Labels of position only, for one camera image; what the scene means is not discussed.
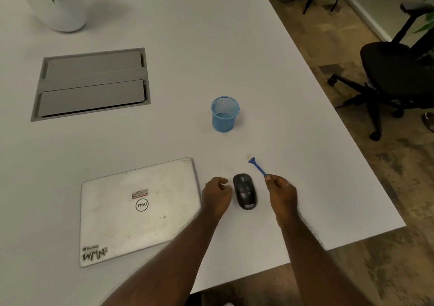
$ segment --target brown tile floor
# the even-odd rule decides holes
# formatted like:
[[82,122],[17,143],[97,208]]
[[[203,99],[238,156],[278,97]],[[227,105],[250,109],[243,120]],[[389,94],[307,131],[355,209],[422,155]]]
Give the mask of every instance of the brown tile floor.
[[[306,15],[306,0],[281,4],[269,0],[320,86],[333,105],[354,92],[326,81],[340,73],[366,81],[360,48],[377,37],[344,1],[315,0]],[[353,243],[330,254],[362,291],[384,306],[434,305],[434,134],[420,121],[421,110],[402,119],[381,107],[383,138],[371,141],[372,123],[364,106],[338,110],[339,116],[383,184],[407,227]],[[214,287],[203,293],[207,306],[301,305],[290,264]]]

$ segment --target blue mesh pen holder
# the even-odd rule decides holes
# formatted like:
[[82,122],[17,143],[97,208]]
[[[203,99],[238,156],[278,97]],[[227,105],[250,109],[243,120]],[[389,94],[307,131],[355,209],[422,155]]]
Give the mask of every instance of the blue mesh pen holder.
[[234,127],[240,106],[232,97],[222,96],[213,101],[211,112],[213,113],[214,129],[220,133],[227,133]]

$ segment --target gray desk power outlet cover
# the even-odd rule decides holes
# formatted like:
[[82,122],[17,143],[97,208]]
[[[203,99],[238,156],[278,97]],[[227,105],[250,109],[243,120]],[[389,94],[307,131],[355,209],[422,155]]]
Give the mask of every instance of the gray desk power outlet cover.
[[150,102],[144,48],[46,57],[31,120]]

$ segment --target computer mouse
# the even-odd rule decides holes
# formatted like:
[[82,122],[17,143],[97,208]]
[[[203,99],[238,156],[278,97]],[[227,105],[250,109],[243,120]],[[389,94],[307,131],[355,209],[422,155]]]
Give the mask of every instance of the computer mouse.
[[252,178],[248,174],[237,174],[233,179],[236,199],[241,208],[251,210],[256,207],[257,198]]

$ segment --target chair seat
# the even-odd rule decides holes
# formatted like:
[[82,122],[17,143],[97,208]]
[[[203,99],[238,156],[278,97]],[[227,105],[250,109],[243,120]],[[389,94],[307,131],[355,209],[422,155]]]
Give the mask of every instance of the chair seat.
[[408,46],[373,42],[362,47],[360,57],[377,90],[397,99],[434,96],[434,73],[416,61]]

